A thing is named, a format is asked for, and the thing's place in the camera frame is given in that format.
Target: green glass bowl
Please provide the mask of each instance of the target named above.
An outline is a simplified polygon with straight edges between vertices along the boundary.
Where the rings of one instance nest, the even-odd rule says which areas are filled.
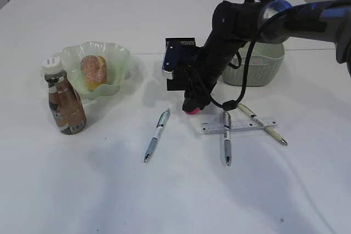
[[[107,65],[107,83],[101,84],[94,91],[85,86],[81,71],[81,60],[87,55],[102,56]],[[81,99],[89,100],[116,94],[126,77],[126,73],[131,70],[134,64],[131,53],[126,48],[115,43],[96,41],[64,48],[53,57],[62,61],[67,78],[78,91]]]

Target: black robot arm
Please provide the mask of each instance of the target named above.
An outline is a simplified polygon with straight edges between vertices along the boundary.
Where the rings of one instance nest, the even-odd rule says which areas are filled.
[[[224,110],[235,109],[244,97],[251,52],[255,42],[278,44],[289,37],[316,39],[336,44],[338,63],[347,63],[351,74],[351,1],[327,1],[292,7],[284,0],[245,0],[243,4],[223,1],[212,17],[212,32],[201,48],[182,52],[177,41],[170,42],[163,73],[182,67],[186,72],[183,110],[202,110],[210,102]],[[236,100],[217,103],[210,93],[239,48],[251,42],[244,66],[242,91]]]

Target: yellow pen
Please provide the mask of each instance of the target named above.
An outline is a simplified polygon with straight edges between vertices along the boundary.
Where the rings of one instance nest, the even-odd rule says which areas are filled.
[[[249,116],[251,119],[253,119],[256,123],[262,125],[262,126],[266,126],[265,123],[262,121],[261,118],[259,118],[258,116],[256,116],[254,114],[253,111],[251,111],[247,106],[245,106],[244,104],[238,104],[237,106],[244,114],[246,114],[247,116]],[[272,127],[265,127],[263,128],[264,131],[269,134],[270,136],[272,136],[276,141],[278,141],[279,143],[281,143],[282,145],[287,145],[287,141],[285,141],[285,139],[278,134]]]

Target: pink object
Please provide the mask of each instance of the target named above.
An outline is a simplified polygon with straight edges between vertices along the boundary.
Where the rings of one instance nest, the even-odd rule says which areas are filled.
[[[188,114],[188,115],[194,115],[194,114],[198,113],[198,111],[199,111],[199,109],[195,109],[195,110],[193,110],[192,112],[186,112],[186,114]]]

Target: bottle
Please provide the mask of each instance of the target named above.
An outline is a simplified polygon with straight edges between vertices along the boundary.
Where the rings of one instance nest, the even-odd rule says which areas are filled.
[[[46,59],[43,72],[49,86],[49,107],[60,132],[80,132],[86,125],[86,115],[81,98],[68,81],[62,62],[58,58]]]

